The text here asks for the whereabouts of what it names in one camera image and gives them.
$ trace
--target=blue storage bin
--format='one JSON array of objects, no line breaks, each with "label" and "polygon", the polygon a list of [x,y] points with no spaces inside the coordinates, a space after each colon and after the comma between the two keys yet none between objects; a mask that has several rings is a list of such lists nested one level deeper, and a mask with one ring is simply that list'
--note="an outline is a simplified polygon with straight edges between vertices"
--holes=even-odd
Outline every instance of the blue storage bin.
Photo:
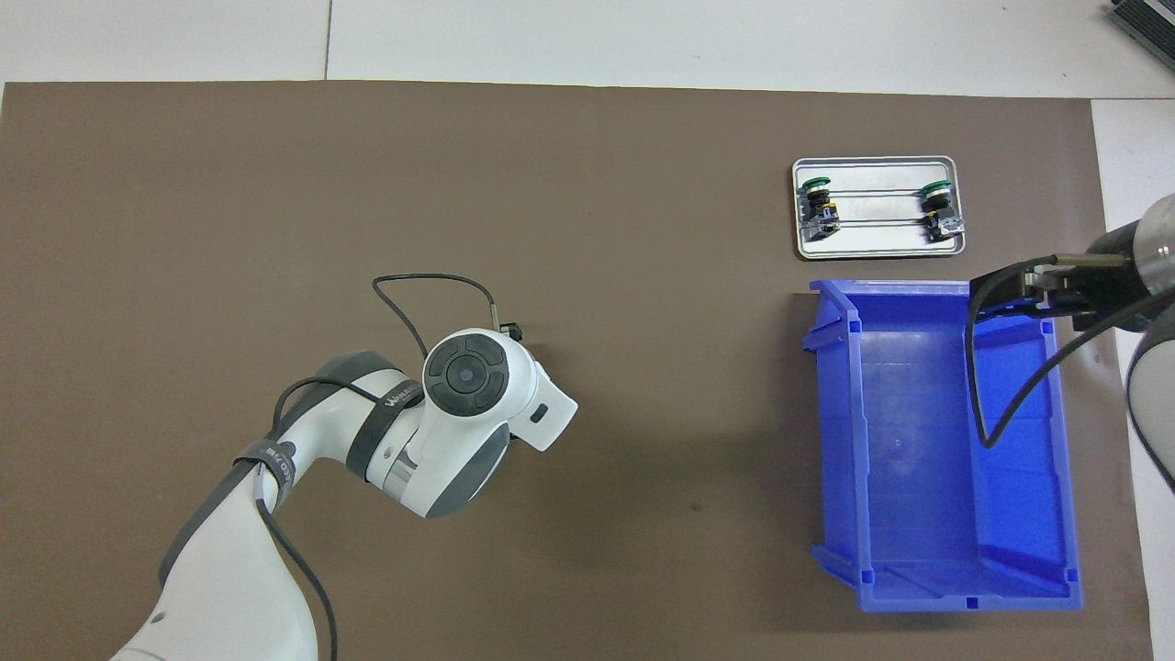
[{"label": "blue storage bin", "polygon": [[[967,399],[966,282],[818,279],[822,545],[862,611],[1081,608],[1061,379],[983,450]],[[988,426],[1056,351],[1053,322],[978,325]]]}]

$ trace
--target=silver tray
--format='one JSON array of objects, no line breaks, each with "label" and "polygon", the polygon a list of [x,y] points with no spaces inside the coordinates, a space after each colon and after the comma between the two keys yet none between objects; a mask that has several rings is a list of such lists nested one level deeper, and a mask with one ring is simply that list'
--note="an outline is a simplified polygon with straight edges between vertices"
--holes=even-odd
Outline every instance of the silver tray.
[{"label": "silver tray", "polygon": [[[818,240],[804,237],[800,184],[827,176],[840,230]],[[955,163],[948,156],[861,156],[800,158],[792,166],[795,241],[810,259],[958,255],[966,234],[944,241],[927,236],[919,189],[932,181],[953,183],[955,211],[966,220]]]}]

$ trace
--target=mechanical part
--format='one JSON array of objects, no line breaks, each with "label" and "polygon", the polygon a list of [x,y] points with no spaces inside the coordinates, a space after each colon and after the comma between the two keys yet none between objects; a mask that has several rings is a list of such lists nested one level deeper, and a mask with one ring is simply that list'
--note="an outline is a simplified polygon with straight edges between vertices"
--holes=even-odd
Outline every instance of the mechanical part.
[{"label": "mechanical part", "polygon": [[1175,407],[1171,379],[1175,376],[1175,306],[1167,308],[1147,329],[1130,360],[1126,377],[1126,402],[1147,454],[1159,467],[1167,486],[1175,491]]},{"label": "mechanical part", "polygon": [[[1140,220],[1099,237],[1082,255],[1048,255],[1018,262],[971,281],[965,332],[969,402],[976,433],[992,447],[1016,410],[1048,372],[1106,330],[1144,330],[1127,375],[1127,405],[1143,447],[1175,492],[1175,194],[1159,200]],[[1043,265],[1068,267],[1040,271]],[[1007,313],[1074,316],[1085,329],[1025,383],[987,436],[975,383],[975,323]]]},{"label": "mechanical part", "polygon": [[[1070,316],[1076,330],[1175,286],[1175,195],[1159,200],[1129,224],[1094,241],[1085,254],[1056,255],[1055,265],[1026,271],[992,290],[979,319],[1008,313]],[[976,291],[994,272],[971,281]],[[1162,309],[1144,309],[1117,326],[1142,332]]]},{"label": "mechanical part", "polygon": [[1171,0],[1114,0],[1109,18],[1130,39],[1175,69],[1175,4]]},{"label": "mechanical part", "polygon": [[964,232],[962,216],[955,209],[952,200],[953,187],[951,180],[941,178],[927,183],[919,189],[922,197],[922,210],[926,216],[926,235],[931,241],[946,241]]},{"label": "mechanical part", "polygon": [[513,321],[498,324],[498,333],[502,333],[516,343],[522,342],[522,328],[518,328],[518,324]]},{"label": "mechanical part", "polygon": [[[839,231],[820,231],[818,204],[808,201],[805,184],[831,180]],[[889,258],[945,257],[961,252],[967,236],[956,232],[931,240],[919,187],[928,181],[954,184],[951,210],[966,217],[959,195],[959,173],[948,156],[806,157],[792,166],[795,247],[800,257]]]},{"label": "mechanical part", "polygon": [[837,213],[837,202],[828,200],[828,184],[832,180],[827,176],[808,178],[800,186],[800,191],[807,201],[807,213],[801,224],[804,237],[807,241],[819,241],[827,238],[840,229],[840,214]]},{"label": "mechanical part", "polygon": [[281,412],[288,389],[270,432],[184,524],[160,568],[155,608],[113,661],[317,659],[314,620],[274,538],[327,605],[324,592],[269,517],[316,460],[344,464],[417,515],[436,518],[481,493],[511,434],[545,451],[578,409],[530,352],[495,330],[445,338],[422,380],[427,386],[357,352],[296,384],[309,387]]}]

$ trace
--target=white floor tile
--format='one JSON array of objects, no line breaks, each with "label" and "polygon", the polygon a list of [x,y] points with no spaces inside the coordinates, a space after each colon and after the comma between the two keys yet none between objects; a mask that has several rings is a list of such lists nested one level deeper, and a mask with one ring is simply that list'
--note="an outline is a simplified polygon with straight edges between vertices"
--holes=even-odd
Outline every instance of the white floor tile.
[{"label": "white floor tile", "polygon": [[[1093,109],[1106,227],[1113,229],[1137,220],[1153,202],[1175,193],[1175,100],[1103,100],[1094,101]],[[1140,337],[1116,333],[1124,378]],[[1133,427],[1130,468],[1155,660],[1175,661],[1175,495],[1152,466]]]},{"label": "white floor tile", "polygon": [[335,0],[329,76],[1170,97],[1101,0]]},{"label": "white floor tile", "polygon": [[328,6],[0,2],[0,81],[321,79]]}]

